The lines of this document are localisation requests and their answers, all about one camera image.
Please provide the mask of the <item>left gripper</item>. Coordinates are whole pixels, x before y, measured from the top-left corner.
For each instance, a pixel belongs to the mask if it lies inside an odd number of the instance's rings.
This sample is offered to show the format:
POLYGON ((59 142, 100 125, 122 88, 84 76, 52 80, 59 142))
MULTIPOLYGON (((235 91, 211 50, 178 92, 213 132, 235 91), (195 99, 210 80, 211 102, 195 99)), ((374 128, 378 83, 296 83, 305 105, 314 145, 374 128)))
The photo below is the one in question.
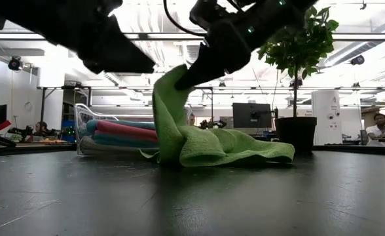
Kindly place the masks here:
POLYGON ((111 12, 122 0, 31 1, 25 28, 54 44, 81 47, 81 60, 91 72, 152 73, 155 62, 119 28, 111 12))

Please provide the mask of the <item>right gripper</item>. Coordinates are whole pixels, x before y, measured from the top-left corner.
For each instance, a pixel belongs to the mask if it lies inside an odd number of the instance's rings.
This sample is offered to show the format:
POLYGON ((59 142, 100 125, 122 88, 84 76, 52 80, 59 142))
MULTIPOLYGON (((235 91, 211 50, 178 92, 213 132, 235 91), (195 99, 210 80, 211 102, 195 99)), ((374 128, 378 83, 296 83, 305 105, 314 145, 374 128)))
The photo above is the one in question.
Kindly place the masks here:
POLYGON ((268 22, 276 17, 275 1, 230 1, 235 12, 217 0, 198 0, 189 20, 206 31, 198 58, 178 82, 177 90, 185 90, 242 69, 249 63, 251 52, 260 47, 274 32, 268 22))

